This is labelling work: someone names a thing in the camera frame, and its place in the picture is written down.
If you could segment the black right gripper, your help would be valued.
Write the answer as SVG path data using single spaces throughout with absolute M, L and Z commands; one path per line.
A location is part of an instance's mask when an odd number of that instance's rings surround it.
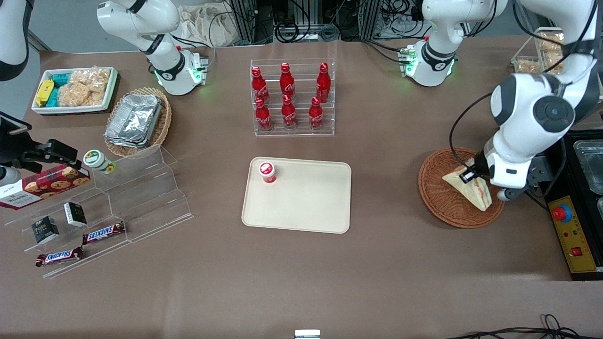
M 45 159 L 45 144 L 36 142 L 30 137 L 31 124 L 14 118 L 4 112 L 0 113 L 0 162 L 6 167 L 25 169 L 40 173 Z M 78 150 L 56 139 L 47 141 L 47 158 L 54 163 L 76 165 Z

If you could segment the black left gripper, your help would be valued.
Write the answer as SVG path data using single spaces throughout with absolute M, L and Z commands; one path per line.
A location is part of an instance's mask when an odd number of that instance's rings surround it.
M 465 161 L 464 165 L 466 167 L 465 170 L 459 174 L 459 178 L 463 183 L 470 183 L 477 176 L 484 179 L 490 178 L 489 165 L 484 149 L 480 150 L 474 159 Z

